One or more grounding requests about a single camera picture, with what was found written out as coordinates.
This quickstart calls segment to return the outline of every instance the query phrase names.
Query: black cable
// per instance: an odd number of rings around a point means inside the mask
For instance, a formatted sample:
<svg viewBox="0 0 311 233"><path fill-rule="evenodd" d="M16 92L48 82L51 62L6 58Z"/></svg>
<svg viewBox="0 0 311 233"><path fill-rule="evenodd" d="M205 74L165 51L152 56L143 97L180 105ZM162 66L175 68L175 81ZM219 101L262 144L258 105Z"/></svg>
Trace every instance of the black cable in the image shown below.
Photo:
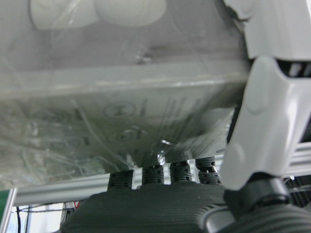
<svg viewBox="0 0 311 233"><path fill-rule="evenodd" d="M29 210L30 210L30 206L28 206L28 213L27 213L27 220L26 220L26 229L25 229L25 233L28 233L28 222L29 222Z"/></svg>
<svg viewBox="0 0 311 233"><path fill-rule="evenodd" d="M21 223L20 223L20 215L19 215L19 212L20 212L20 210L19 210L19 207L17 206L17 207L16 207L16 213L17 213L17 227L18 227L17 232L18 232L18 233L20 233L20 231L21 231Z"/></svg>
<svg viewBox="0 0 311 233"><path fill-rule="evenodd" d="M52 205L52 204L54 204L54 203L46 203L46 204L40 204L40 205L35 205L35 206L28 206L26 208L20 209L20 211L28 210L29 208L34 209L34 208L37 208L37 207L46 206L46 205Z"/></svg>
<svg viewBox="0 0 311 233"><path fill-rule="evenodd" d="M75 210L75 208L64 208L64 209L59 209L59 210L38 210L38 211L21 211L24 213L44 213L44 212L53 212L53 211L64 211L64 210Z"/></svg>

